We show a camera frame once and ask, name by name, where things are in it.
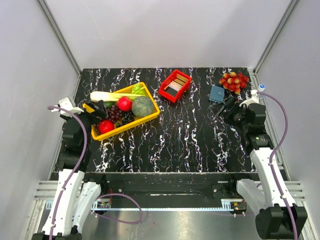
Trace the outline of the blue card holder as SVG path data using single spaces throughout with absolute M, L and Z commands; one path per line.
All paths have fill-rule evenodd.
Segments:
M 222 103 L 225 97 L 225 89 L 223 87 L 219 87 L 213 85 L 209 94 L 209 101 L 215 103 Z

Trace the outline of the red plastic bin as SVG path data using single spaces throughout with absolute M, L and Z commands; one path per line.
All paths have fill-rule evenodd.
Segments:
M 191 86 L 192 77 L 175 69 L 160 85 L 158 93 L 170 101 L 176 103 Z

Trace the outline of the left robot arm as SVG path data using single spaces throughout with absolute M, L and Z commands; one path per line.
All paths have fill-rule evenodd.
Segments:
M 62 126 L 61 170 L 49 216 L 33 240 L 80 240 L 87 216 L 97 198 L 107 195 L 109 186 L 102 175 L 86 172 L 91 157 L 91 126 L 99 119 L 77 107 L 68 97 L 49 106 L 65 120 Z

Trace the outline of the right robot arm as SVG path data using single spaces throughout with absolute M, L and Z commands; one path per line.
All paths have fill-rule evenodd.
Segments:
M 235 180 L 227 192 L 233 198 L 243 197 L 255 215 L 255 226 L 263 240 L 297 240 L 304 228 L 308 213 L 298 206 L 290 194 L 279 170 L 274 147 L 267 134 L 266 107 L 258 98 L 240 102 L 230 96 L 217 116 L 237 127 L 242 133 L 246 153 L 255 166 L 260 185 L 251 179 Z

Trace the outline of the stack of credit cards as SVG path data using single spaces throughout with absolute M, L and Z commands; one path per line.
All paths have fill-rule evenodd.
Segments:
M 182 87 L 184 87 L 188 82 L 188 79 L 181 74 L 176 74 L 176 77 L 170 81 L 170 83 L 164 88 L 167 90 L 168 88 L 171 88 L 175 90 L 176 92 L 180 91 Z

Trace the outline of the green lime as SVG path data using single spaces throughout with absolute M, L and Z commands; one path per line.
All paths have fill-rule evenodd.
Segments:
M 105 101 L 103 103 L 103 105 L 106 107 L 106 108 L 112 108 L 114 105 L 115 105 L 115 102 L 113 101 Z

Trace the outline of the red apple lower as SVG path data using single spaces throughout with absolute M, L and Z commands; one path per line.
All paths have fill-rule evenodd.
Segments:
M 98 130 L 100 134 L 106 134 L 115 129 L 114 123 L 110 120 L 103 120 L 98 125 Z

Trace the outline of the red apple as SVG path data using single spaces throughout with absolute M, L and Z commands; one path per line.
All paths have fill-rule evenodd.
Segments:
M 132 100 L 127 96 L 123 96 L 117 101 L 118 108 L 123 112 L 130 111 L 132 109 L 132 104 Z
M 110 120 L 103 120 L 98 125 L 98 130 L 100 134 L 106 134 L 115 129 L 114 123 Z

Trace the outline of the purple grape bunch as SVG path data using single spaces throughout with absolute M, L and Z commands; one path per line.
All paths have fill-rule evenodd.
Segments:
M 112 105 L 111 107 L 107 107 L 107 119 L 112 123 L 121 122 L 124 114 L 123 112 L 116 106 Z

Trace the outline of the white green leek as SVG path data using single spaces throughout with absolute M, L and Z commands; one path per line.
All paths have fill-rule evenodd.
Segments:
M 90 100 L 92 102 L 117 102 L 122 97 L 127 97 L 130 100 L 135 100 L 138 97 L 146 96 L 146 86 L 140 86 L 139 83 L 135 84 L 131 90 L 131 93 L 116 93 L 106 91 L 93 91 L 90 93 Z

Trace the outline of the red apple upper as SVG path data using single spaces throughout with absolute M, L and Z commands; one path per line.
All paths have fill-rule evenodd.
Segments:
M 123 112 L 130 111 L 132 109 L 132 104 L 132 100 L 127 96 L 123 96 L 117 101 L 118 108 Z

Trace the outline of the dark blue grape bunch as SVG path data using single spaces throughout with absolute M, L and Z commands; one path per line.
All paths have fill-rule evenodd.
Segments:
M 124 125 L 127 125 L 129 123 L 132 123 L 135 120 L 134 113 L 130 111 L 125 111 L 119 114 L 118 121 L 116 123 L 116 127 L 122 127 Z

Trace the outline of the lychee fruit cluster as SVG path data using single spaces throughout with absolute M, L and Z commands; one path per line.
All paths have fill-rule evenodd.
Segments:
M 243 75 L 241 72 L 224 73 L 218 83 L 222 85 L 225 90 L 239 95 L 247 87 L 249 77 Z

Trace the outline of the clear water bottle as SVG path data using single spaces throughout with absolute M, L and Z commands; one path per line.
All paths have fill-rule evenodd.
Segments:
M 265 89 L 266 89 L 266 86 L 262 83 L 260 83 L 256 88 L 256 90 L 257 90 L 256 96 L 257 96 L 259 103 L 265 98 L 264 95 L 261 94 Z

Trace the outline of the green cantaloupe melon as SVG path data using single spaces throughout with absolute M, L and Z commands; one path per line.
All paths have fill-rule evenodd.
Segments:
M 133 101 L 131 110 L 136 117 L 144 118 L 153 113 L 154 104 L 149 97 L 139 96 Z

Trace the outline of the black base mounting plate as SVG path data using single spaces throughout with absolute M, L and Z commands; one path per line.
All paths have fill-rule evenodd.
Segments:
M 191 195 L 203 198 L 235 197 L 238 180 L 259 181 L 256 172 L 152 173 L 152 172 L 88 172 L 84 182 L 101 185 L 101 192 L 126 195 Z

